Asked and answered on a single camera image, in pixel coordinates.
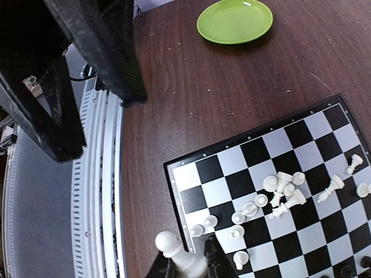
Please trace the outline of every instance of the fallen chess piece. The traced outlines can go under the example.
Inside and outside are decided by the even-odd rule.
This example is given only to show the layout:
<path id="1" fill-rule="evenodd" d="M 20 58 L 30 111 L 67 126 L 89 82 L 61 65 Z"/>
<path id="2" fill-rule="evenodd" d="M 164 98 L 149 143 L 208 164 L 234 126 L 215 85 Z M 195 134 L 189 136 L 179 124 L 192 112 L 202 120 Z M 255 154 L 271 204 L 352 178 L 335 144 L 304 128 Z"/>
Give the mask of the fallen chess piece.
<path id="1" fill-rule="evenodd" d="M 355 168 L 363 163 L 363 159 L 359 155 L 352 155 L 352 163 L 347 168 L 349 175 L 353 174 Z"/>
<path id="2" fill-rule="evenodd" d="M 371 184 L 362 183 L 357 186 L 357 195 L 361 198 L 365 198 L 371 193 Z"/>
<path id="3" fill-rule="evenodd" d="M 282 203 L 278 208 L 274 208 L 272 213 L 268 215 L 269 219 L 279 218 L 283 213 L 289 212 L 289 209 L 297 204 L 305 204 L 307 199 L 304 197 L 303 193 L 297 189 L 294 191 L 290 200 L 286 203 Z"/>
<path id="4" fill-rule="evenodd" d="M 238 251 L 233 255 L 233 261 L 236 264 L 237 270 L 242 270 L 243 265 L 249 261 L 249 254 L 244 251 Z"/>
<path id="5" fill-rule="evenodd" d="M 302 185 L 305 181 L 305 174 L 302 172 L 296 172 L 292 175 L 292 183 L 295 185 Z"/>
<path id="6" fill-rule="evenodd" d="M 292 179 L 293 179 L 292 175 L 289 175 L 289 174 L 286 174 L 286 173 L 283 173 L 283 172 L 278 172 L 277 177 L 278 177 L 277 190 L 274 192 L 274 197 L 270 201 L 272 207 L 278 207 L 279 206 L 279 201 L 280 201 L 281 197 L 283 196 L 282 192 L 285 189 L 285 186 L 287 186 L 287 184 L 289 182 L 291 182 Z"/>
<path id="7" fill-rule="evenodd" d="M 203 224 L 206 227 L 214 228 L 216 225 L 218 225 L 218 218 L 215 215 L 209 215 L 208 217 L 206 217 Z"/>
<path id="8" fill-rule="evenodd" d="M 329 187 L 319 195 L 317 203 L 324 202 L 332 194 L 333 191 L 344 187 L 344 182 L 337 175 L 333 175 Z"/>

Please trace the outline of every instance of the black chess piece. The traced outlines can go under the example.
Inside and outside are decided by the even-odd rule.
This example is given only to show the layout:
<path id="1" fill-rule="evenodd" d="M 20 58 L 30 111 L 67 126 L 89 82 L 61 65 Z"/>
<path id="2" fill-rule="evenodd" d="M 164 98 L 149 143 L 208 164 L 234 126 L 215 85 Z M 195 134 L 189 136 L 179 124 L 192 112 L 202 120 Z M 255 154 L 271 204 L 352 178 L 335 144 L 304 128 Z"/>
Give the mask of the black chess piece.
<path id="1" fill-rule="evenodd" d="M 365 256 L 365 257 L 362 258 L 361 267 L 371 268 L 371 258 L 369 256 Z"/>

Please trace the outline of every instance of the white square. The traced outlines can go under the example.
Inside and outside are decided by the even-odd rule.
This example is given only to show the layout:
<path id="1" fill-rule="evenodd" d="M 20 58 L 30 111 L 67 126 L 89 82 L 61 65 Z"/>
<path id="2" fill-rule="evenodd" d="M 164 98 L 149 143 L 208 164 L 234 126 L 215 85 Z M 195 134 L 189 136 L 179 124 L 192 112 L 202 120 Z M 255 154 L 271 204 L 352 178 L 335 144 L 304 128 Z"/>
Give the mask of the white square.
<path id="1" fill-rule="evenodd" d="M 179 192 L 201 185 L 196 163 L 194 162 L 173 169 L 173 175 Z"/>
<path id="2" fill-rule="evenodd" d="M 332 265 L 338 264 L 339 262 L 353 256 L 349 234 L 330 242 L 327 247 Z"/>
<path id="3" fill-rule="evenodd" d="M 335 137 L 343 152 L 358 146 L 361 142 L 351 124 L 343 126 L 334 131 Z"/>
<path id="4" fill-rule="evenodd" d="M 291 259 L 279 264 L 282 277 L 306 278 L 308 277 L 307 265 L 304 256 Z"/>
<path id="5" fill-rule="evenodd" d="M 320 222 L 298 231 L 297 237 L 299 238 L 303 254 L 308 254 L 326 245 L 325 234 Z"/>
<path id="6" fill-rule="evenodd" d="M 187 223 L 187 230 L 188 232 L 192 229 L 192 227 L 196 224 L 203 224 L 206 217 L 210 215 L 209 209 L 205 208 L 203 210 L 198 210 L 193 213 L 187 213 L 184 215 L 185 222 Z M 205 233 L 212 233 L 215 231 L 214 228 L 211 227 L 205 227 Z"/>
<path id="7" fill-rule="evenodd" d="M 359 200 L 354 204 L 351 204 L 341 212 L 343 213 L 348 233 L 355 230 L 364 223 L 367 223 L 367 216 L 365 213 L 362 200 Z"/>
<path id="8" fill-rule="evenodd" d="M 269 219 L 267 215 L 264 217 L 271 239 L 277 239 L 296 231 L 295 223 L 290 211 L 282 214 L 279 218 Z"/>
<path id="9" fill-rule="evenodd" d="M 232 227 L 215 231 L 215 236 L 226 254 L 246 249 L 245 239 L 243 237 L 241 239 L 233 239 L 231 231 Z"/>
<path id="10" fill-rule="evenodd" d="M 243 205 L 246 204 L 247 202 L 253 202 L 256 196 L 257 196 L 257 193 L 253 192 L 251 194 L 242 196 L 240 198 L 233 199 L 232 203 L 233 203 L 233 206 L 234 206 L 234 210 L 235 211 L 241 211 Z M 262 216 L 264 216 L 263 210 L 261 208 L 259 208 L 257 213 L 253 217 L 246 217 L 245 222 L 260 218 Z"/>
<path id="11" fill-rule="evenodd" d="M 230 190 L 224 177 L 203 184 L 202 190 L 208 207 L 232 201 Z"/>
<path id="12" fill-rule="evenodd" d="M 336 197 L 328 198 L 325 202 L 317 203 L 320 194 L 321 192 L 313 196 L 314 206 L 320 220 L 341 210 L 339 199 Z"/>
<path id="13" fill-rule="evenodd" d="M 326 161 L 325 166 L 330 177 L 338 175 L 342 180 L 346 180 L 350 177 L 347 173 L 348 162 L 343 153 Z"/>
<path id="14" fill-rule="evenodd" d="M 314 140 L 332 132 L 330 123 L 322 111 L 306 117 L 304 121 Z"/>
<path id="15" fill-rule="evenodd" d="M 263 181 L 269 175 L 277 175 L 272 160 L 259 163 L 249 168 L 251 179 L 256 191 L 263 189 Z"/>
<path id="16" fill-rule="evenodd" d="M 218 154 L 220 167 L 224 176 L 237 173 L 248 168 L 240 146 L 236 146 Z"/>
<path id="17" fill-rule="evenodd" d="M 301 147 L 296 148 L 295 154 L 299 161 L 302 171 L 308 171 L 323 163 L 323 158 L 315 141 L 311 141 Z"/>
<path id="18" fill-rule="evenodd" d="M 275 158 L 293 149 L 290 139 L 283 128 L 263 135 L 263 140 L 271 158 Z"/>
<path id="19" fill-rule="evenodd" d="M 253 271 L 259 271 L 277 265 L 277 255 L 274 250 L 273 242 L 264 243 L 248 249 L 250 262 Z"/>

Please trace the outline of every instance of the white pawn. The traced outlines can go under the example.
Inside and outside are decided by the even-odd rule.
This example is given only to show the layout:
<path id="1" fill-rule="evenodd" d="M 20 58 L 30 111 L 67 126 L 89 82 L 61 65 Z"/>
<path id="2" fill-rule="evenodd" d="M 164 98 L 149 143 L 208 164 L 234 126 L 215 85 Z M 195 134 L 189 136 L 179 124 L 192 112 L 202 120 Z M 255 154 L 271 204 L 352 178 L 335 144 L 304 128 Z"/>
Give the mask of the white pawn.
<path id="1" fill-rule="evenodd" d="M 206 219 L 203 222 L 203 224 L 206 227 L 214 228 L 216 225 L 218 225 L 218 218 L 216 218 L 215 215 L 209 215 L 208 217 L 206 217 Z"/>
<path id="2" fill-rule="evenodd" d="M 190 235 L 195 237 L 202 236 L 203 233 L 205 233 L 205 228 L 200 224 L 194 225 L 190 230 Z"/>
<path id="3" fill-rule="evenodd" d="M 329 187 L 325 188 L 325 190 L 319 194 L 317 203 L 324 202 L 328 199 L 333 191 L 343 188 L 344 185 L 344 182 L 341 180 L 341 178 L 339 178 L 339 176 L 333 175 Z"/>
<path id="4" fill-rule="evenodd" d="M 353 174 L 355 168 L 363 163 L 363 159 L 359 155 L 352 155 L 352 163 L 347 168 L 349 175 Z"/>
<path id="5" fill-rule="evenodd" d="M 295 185 L 302 185 L 305 181 L 305 174 L 302 172 L 296 172 L 292 175 L 292 183 Z"/>
<path id="6" fill-rule="evenodd" d="M 181 278 L 205 278 L 208 260 L 202 254 L 188 253 L 172 232 L 161 232 L 155 239 L 156 248 L 165 258 L 171 258 Z"/>
<path id="7" fill-rule="evenodd" d="M 357 186 L 357 195 L 361 198 L 367 197 L 368 194 L 371 193 L 371 184 L 367 185 L 362 183 Z"/>
<path id="8" fill-rule="evenodd" d="M 242 270 L 243 265 L 249 261 L 249 254 L 244 251 L 238 251 L 233 255 L 233 261 L 236 264 L 237 270 Z"/>
<path id="9" fill-rule="evenodd" d="M 297 189 L 294 191 L 294 194 L 286 203 L 282 203 L 278 208 L 274 208 L 272 213 L 268 215 L 269 219 L 273 219 L 275 217 L 280 217 L 283 213 L 287 213 L 289 209 L 297 204 L 305 204 L 307 199 L 304 197 L 303 193 Z"/>

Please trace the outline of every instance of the large white pawn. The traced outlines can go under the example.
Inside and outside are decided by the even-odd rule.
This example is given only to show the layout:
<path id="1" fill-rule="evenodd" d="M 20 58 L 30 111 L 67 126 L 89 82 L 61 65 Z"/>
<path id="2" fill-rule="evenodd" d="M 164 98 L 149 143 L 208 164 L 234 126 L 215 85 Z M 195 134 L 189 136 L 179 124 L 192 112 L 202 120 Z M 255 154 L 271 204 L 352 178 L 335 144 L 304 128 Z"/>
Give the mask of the large white pawn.
<path id="1" fill-rule="evenodd" d="M 303 193 L 297 189 L 294 191 L 290 200 L 286 203 L 282 203 L 278 208 L 274 208 L 272 213 L 268 215 L 268 218 L 273 219 L 275 217 L 280 217 L 283 213 L 287 213 L 289 209 L 297 204 L 305 204 L 307 199 L 304 197 Z"/>
<path id="2" fill-rule="evenodd" d="M 156 248 L 165 258 L 171 258 L 181 278 L 205 278 L 208 260 L 202 254 L 188 253 L 172 232 L 161 232 L 155 239 Z"/>
<path id="3" fill-rule="evenodd" d="M 317 203 L 324 202 L 332 194 L 333 191 L 344 187 L 344 182 L 337 175 L 333 175 L 329 187 L 319 194 Z"/>
<path id="4" fill-rule="evenodd" d="M 352 155 L 352 163 L 350 166 L 347 168 L 347 173 L 349 175 L 353 174 L 355 168 L 358 165 L 361 165 L 363 163 L 363 159 L 359 155 Z"/>

